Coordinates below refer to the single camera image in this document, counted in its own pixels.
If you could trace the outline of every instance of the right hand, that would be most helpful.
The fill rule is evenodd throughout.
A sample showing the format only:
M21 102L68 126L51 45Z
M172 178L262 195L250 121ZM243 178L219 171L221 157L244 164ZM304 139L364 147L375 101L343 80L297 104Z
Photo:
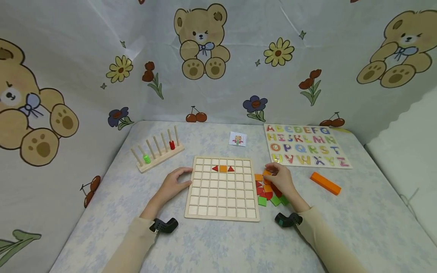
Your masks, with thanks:
M272 175L265 175L264 178L271 181L282 193L290 195L296 192L291 172L287 167L272 162L266 164L266 170L271 172Z

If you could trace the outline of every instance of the green square block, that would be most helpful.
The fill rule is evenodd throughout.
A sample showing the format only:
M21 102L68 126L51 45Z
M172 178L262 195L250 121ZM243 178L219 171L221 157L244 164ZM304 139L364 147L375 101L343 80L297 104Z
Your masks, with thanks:
M279 200L281 200L281 203L286 206L288 204L288 200L285 198L285 195L282 195Z
M273 196L271 199L270 199L270 201L273 203L273 205L275 206L275 207L277 207L280 203L281 203L281 200L279 200L279 198L275 195L275 196Z
M258 205L267 206L267 198L258 196Z

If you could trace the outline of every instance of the alphabet puzzle board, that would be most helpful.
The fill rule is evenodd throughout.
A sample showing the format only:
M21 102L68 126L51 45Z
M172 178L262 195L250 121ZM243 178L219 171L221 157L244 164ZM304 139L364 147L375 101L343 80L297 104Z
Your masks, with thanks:
M264 124L264 130L273 162L288 166L352 169L329 127Z
M196 156L186 218L259 222L250 159Z

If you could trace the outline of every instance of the wooden base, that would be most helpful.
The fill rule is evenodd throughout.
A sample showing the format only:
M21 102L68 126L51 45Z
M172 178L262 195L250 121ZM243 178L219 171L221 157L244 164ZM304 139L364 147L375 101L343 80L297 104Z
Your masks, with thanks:
M156 159L150 158L152 160L152 162L149 164L146 164L143 160L142 166L140 166L139 163L137 162L137 167L141 173L145 173L148 170L150 170L151 168L158 166L160 163L166 161L167 159L169 159L172 156L177 155L178 153L180 153L183 150L185 150L184 146L179 145L179 146L176 146L176 148L174 150L169 150L168 152L162 151L162 156L156 155Z

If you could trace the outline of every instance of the pile of blocks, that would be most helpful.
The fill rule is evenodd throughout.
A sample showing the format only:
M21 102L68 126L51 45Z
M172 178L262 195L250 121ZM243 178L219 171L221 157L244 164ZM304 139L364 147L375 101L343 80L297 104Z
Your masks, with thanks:
M275 205L275 207L281 203L284 206L287 205L287 198L285 198L282 192L278 190L278 188L271 181L263 178L263 175L271 175L271 173L267 170L264 170L263 174L255 174L258 204L265 207L267 206L267 201L270 200L273 205Z

